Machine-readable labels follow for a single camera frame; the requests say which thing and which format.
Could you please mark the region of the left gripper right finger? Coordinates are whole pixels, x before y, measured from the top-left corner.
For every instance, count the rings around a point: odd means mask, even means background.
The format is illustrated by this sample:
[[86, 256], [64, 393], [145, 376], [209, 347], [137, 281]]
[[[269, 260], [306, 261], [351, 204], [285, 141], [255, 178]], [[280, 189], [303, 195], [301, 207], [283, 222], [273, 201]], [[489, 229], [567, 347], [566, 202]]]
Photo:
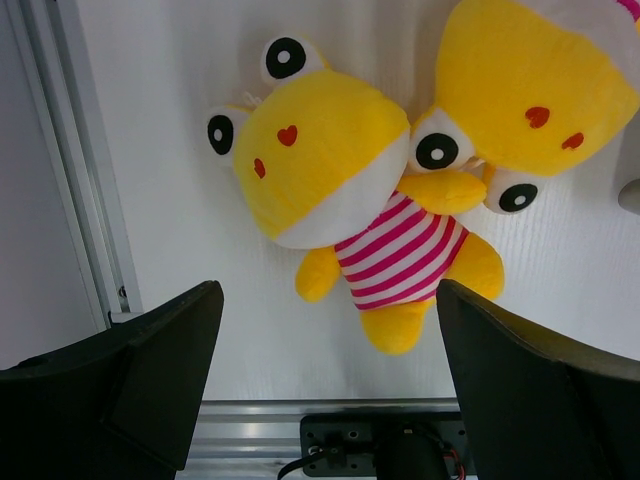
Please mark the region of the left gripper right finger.
[[453, 280], [440, 282], [436, 306], [479, 478], [638, 478], [638, 361]]

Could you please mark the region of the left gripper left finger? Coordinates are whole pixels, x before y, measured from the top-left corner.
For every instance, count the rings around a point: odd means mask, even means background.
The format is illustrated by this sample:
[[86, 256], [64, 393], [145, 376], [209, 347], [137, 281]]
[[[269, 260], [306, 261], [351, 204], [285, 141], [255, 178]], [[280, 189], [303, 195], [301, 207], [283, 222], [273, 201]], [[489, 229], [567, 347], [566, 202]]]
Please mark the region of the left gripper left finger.
[[224, 305], [206, 281], [1, 372], [4, 479], [173, 479], [184, 469]]

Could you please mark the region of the white two-tier shelf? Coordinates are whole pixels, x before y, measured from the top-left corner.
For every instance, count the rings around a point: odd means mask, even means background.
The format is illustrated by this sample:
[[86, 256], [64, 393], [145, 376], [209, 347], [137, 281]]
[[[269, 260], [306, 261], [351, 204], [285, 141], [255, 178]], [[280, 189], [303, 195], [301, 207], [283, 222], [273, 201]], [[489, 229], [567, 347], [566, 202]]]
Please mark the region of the white two-tier shelf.
[[640, 179], [628, 182], [618, 194], [619, 206], [636, 216], [640, 215]]

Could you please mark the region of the yellow plush striped top left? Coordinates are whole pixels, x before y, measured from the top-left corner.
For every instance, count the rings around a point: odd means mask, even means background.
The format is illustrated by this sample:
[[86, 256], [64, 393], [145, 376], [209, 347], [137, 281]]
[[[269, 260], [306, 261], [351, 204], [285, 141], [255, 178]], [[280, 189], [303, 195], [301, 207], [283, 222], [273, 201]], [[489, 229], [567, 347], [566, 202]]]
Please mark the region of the yellow plush striped top left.
[[635, 1], [462, 1], [412, 129], [414, 174], [484, 166], [485, 204], [531, 205], [545, 178], [592, 157], [639, 108]]

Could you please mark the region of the yellow plush centre left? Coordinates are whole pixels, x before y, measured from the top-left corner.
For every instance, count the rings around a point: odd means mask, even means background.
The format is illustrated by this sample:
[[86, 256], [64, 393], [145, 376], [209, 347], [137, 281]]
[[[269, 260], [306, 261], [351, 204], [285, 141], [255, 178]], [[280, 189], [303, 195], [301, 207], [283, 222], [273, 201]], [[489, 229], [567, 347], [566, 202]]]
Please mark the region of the yellow plush centre left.
[[458, 220], [487, 189], [468, 170], [475, 149], [452, 121], [436, 113], [411, 122], [300, 37], [270, 40], [260, 67], [272, 92], [249, 109], [215, 109], [207, 136], [257, 227], [304, 252], [302, 299], [320, 301], [344, 280], [369, 341], [399, 355], [418, 342], [442, 280], [501, 294], [501, 257]]

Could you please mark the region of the aluminium front rail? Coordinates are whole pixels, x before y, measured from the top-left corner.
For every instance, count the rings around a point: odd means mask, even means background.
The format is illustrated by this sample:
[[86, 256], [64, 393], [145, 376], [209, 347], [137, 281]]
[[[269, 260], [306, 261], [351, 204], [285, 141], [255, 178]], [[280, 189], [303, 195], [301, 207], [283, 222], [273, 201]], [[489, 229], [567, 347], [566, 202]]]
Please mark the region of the aluminium front rail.
[[206, 401], [180, 479], [477, 476], [456, 400]]

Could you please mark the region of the aluminium rail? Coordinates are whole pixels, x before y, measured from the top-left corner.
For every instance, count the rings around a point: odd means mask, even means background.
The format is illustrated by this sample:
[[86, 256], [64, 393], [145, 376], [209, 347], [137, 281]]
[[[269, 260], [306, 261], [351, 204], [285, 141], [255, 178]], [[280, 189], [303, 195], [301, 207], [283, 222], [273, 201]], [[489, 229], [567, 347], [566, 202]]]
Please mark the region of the aluminium rail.
[[6, 1], [61, 196], [92, 321], [103, 331], [142, 300], [86, 35], [76, 1]]
[[180, 479], [477, 476], [456, 400], [206, 401]]

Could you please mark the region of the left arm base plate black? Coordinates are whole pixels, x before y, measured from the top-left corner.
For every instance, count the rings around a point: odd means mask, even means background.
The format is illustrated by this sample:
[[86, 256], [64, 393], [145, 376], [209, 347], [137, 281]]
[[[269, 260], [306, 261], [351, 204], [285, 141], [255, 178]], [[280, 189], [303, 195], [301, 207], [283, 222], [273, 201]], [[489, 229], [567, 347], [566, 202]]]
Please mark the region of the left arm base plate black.
[[469, 479], [477, 474], [458, 412], [307, 415], [300, 421], [301, 458], [280, 469], [289, 479]]

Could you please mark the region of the aluminium left side rail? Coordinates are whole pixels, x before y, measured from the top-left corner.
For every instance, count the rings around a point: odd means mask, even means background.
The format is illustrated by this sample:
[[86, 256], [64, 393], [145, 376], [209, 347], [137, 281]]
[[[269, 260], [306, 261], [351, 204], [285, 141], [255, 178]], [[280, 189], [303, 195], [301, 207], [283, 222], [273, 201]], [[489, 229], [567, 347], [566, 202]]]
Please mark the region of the aluminium left side rail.
[[76, 1], [6, 1], [61, 196], [92, 321], [103, 331], [142, 300], [86, 35]]

